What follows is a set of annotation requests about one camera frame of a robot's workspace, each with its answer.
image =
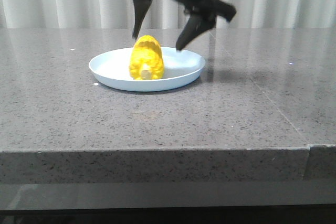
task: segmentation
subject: curtain fold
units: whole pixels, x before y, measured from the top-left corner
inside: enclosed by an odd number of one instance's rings
[[[228,24],[216,27],[332,27],[336,0],[223,0],[237,8]],[[184,7],[173,0],[153,0],[143,28],[182,28]],[[132,0],[0,0],[0,27],[132,28]]]

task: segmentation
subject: granite countertop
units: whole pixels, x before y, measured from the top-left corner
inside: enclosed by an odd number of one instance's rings
[[[179,29],[149,29],[174,47]],[[170,91],[99,84],[125,29],[0,29],[0,183],[336,177],[336,29],[214,29],[186,49],[201,77]]]

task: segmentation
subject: dark floor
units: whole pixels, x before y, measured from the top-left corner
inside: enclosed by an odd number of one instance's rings
[[[0,211],[0,224],[336,223],[336,205]]]

